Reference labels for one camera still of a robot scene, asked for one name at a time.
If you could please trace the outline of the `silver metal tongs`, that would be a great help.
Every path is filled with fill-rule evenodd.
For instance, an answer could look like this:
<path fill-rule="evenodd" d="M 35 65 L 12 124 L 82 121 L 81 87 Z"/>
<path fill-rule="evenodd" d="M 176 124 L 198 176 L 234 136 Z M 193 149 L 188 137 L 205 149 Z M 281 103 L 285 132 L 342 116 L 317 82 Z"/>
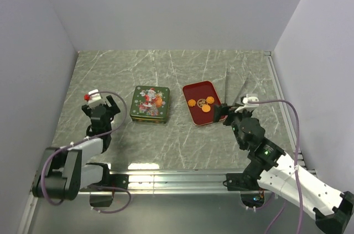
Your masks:
<path fill-rule="evenodd" d="M 239 105 L 241 103 L 241 96 L 246 90 L 249 80 L 249 73 L 247 75 L 240 75 L 236 71 L 227 68 L 225 73 L 225 91 L 224 103 L 227 105 Z"/>

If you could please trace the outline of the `gold tin lid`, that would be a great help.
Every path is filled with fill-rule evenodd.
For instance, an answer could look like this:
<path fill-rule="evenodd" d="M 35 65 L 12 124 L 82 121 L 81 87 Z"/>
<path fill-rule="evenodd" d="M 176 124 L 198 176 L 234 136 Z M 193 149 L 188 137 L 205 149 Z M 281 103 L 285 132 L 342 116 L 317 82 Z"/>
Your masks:
<path fill-rule="evenodd" d="M 168 120 L 170 89 L 138 85 L 132 98 L 130 117 L 166 118 Z"/>

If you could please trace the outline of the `green cookie tin box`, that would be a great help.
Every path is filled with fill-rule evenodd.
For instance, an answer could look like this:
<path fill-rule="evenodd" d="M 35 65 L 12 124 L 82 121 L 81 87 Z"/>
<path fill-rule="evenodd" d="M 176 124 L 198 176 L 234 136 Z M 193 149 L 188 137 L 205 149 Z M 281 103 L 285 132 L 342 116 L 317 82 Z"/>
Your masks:
<path fill-rule="evenodd" d="M 167 123 L 167 121 L 168 121 L 166 118 L 155 118 L 155 117 L 152 117 L 152 118 L 132 117 L 131 119 L 134 122 L 144 122 L 144 123 Z"/>

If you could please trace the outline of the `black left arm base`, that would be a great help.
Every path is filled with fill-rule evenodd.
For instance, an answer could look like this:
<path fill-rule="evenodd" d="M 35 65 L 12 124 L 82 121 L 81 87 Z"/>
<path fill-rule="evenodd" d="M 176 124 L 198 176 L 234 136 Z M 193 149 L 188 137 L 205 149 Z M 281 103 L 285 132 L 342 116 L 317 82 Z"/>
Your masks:
<path fill-rule="evenodd" d="M 129 183 L 129 175 L 127 174 L 110 174 L 107 179 L 101 180 L 98 183 L 90 185 L 88 189 L 90 191 L 103 191 L 103 186 L 113 187 L 113 188 L 122 188 L 127 190 Z M 93 207 L 110 207 L 113 203 L 114 195 L 117 190 L 108 189 L 110 192 L 108 195 L 101 194 L 90 194 L 90 205 Z"/>

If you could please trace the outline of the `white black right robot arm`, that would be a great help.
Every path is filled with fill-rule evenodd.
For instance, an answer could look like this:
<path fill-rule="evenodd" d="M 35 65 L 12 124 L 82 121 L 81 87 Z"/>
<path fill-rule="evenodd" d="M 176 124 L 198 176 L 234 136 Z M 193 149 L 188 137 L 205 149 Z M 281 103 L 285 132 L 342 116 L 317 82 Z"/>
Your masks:
<path fill-rule="evenodd" d="M 252 116 L 255 105 L 214 106 L 214 122 L 225 117 L 241 150 L 250 163 L 242 174 L 228 173 L 229 191 L 256 188 L 272 191 L 299 207 L 300 217 L 308 214 L 323 233 L 344 233 L 353 215 L 353 193 L 339 191 L 319 180 L 281 147 L 266 138 L 258 119 Z"/>

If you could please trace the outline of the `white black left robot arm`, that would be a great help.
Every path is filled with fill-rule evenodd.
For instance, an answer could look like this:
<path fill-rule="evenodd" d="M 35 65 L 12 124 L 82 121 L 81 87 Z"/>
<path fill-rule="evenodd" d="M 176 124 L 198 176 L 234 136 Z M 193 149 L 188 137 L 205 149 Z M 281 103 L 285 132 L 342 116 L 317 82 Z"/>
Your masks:
<path fill-rule="evenodd" d="M 86 104 L 81 109 L 91 121 L 85 137 L 63 147 L 45 149 L 32 183 L 33 196 L 58 206 L 75 199 L 80 189 L 91 184 L 99 191 L 110 187 L 108 166 L 89 160 L 108 149 L 112 132 L 118 130 L 112 127 L 115 115 L 121 111 L 114 97 L 121 98 L 112 91 L 93 90 L 85 95 Z"/>

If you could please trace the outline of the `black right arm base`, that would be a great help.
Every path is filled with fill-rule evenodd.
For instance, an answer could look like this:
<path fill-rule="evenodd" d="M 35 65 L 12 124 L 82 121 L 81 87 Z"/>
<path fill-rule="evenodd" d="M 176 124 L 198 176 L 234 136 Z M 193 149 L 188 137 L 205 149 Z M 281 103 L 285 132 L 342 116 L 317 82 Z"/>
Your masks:
<path fill-rule="evenodd" d="M 246 210 L 254 212 L 266 208 L 274 200 L 274 194 L 268 195 L 266 190 L 261 188 L 255 179 L 243 173 L 227 173 L 222 185 L 227 191 L 240 193 L 241 206 Z"/>

